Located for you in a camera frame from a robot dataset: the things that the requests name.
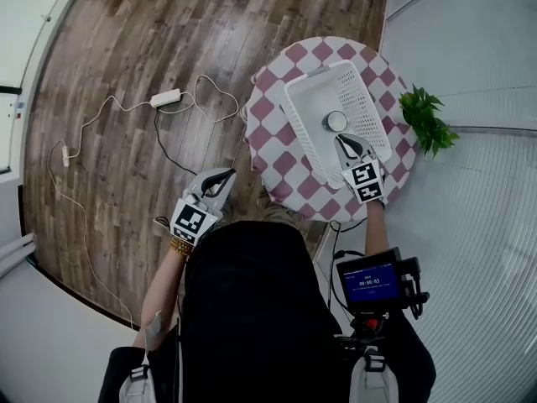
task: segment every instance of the checkered tablecloth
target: checkered tablecloth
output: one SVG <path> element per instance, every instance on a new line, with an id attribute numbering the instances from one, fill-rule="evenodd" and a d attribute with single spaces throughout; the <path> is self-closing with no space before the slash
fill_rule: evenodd
<path id="1" fill-rule="evenodd" d="M 414 130 L 393 120 L 401 112 L 398 99 L 406 85 L 374 50 L 339 37 L 305 39 L 283 50 L 253 77 L 255 87 L 246 104 L 245 139 L 253 170 L 261 175 L 271 198 L 317 221 L 357 220 L 365 217 L 365 207 L 348 188 L 330 188 L 326 179 L 311 170 L 280 103 L 286 82 L 339 60 L 351 60 L 357 67 L 392 145 L 392 156 L 383 164 L 389 202 L 408 179 L 418 151 Z"/>

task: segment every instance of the white floor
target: white floor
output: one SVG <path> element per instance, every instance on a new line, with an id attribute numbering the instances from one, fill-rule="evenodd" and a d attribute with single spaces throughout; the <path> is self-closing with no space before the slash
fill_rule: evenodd
<path id="1" fill-rule="evenodd" d="M 94 403 L 110 352 L 135 336 L 26 262 L 0 279 L 0 317 L 0 389 L 12 403 Z"/>
<path id="2" fill-rule="evenodd" d="M 535 382 L 535 162 L 535 137 L 461 133 L 434 160 L 419 157 L 386 207 L 390 245 L 419 259 L 430 293 L 424 315 L 410 319 L 435 361 L 430 403 L 516 402 Z M 362 251 L 365 231 L 343 233 L 336 250 Z M 333 244 L 331 232 L 324 276 Z M 342 296 L 337 272 L 334 286 Z"/>

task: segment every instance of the small round object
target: small round object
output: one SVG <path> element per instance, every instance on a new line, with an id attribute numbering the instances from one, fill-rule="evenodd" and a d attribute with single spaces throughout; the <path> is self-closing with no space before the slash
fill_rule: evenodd
<path id="1" fill-rule="evenodd" d="M 347 123 L 348 121 L 345 113 L 333 111 L 324 117 L 322 125 L 327 130 L 340 133 L 347 128 Z"/>

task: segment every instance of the power adapter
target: power adapter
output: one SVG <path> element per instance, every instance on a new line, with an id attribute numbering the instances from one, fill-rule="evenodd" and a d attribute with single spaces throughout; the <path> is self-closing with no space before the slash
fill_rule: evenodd
<path id="1" fill-rule="evenodd" d="M 179 88 L 175 88 L 174 90 L 161 92 L 160 94 L 157 94 L 156 96 L 152 96 L 149 102 L 151 103 L 151 106 L 157 108 L 165 104 L 178 102 L 180 101 L 180 99 L 181 99 L 181 90 Z"/>

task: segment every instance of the white power adapter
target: white power adapter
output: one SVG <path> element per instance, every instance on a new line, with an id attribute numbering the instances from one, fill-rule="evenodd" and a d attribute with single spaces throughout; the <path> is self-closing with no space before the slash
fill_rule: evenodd
<path id="1" fill-rule="evenodd" d="M 178 102 L 180 99 L 181 99 L 181 90 L 179 88 L 175 88 L 174 90 L 161 92 L 160 94 L 157 94 L 156 96 L 152 96 L 149 102 L 151 103 L 151 106 L 153 107 L 161 107 L 165 104 Z"/>
<path id="2" fill-rule="evenodd" d="M 64 157 L 64 167 L 69 167 L 69 147 L 66 145 L 61 147 L 61 154 Z"/>

